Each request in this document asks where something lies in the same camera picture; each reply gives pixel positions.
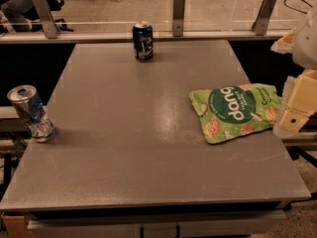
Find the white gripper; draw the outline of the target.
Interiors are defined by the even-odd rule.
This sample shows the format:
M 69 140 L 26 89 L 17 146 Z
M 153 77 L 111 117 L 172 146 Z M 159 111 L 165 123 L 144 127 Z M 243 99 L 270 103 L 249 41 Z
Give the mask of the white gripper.
M 275 41 L 271 48 L 278 54 L 291 54 L 304 68 L 317 68 L 317 4 L 297 25 Z M 297 134 L 317 112 L 317 70 L 305 69 L 297 77 L 289 76 L 284 84 L 281 106 L 273 133 L 280 138 Z

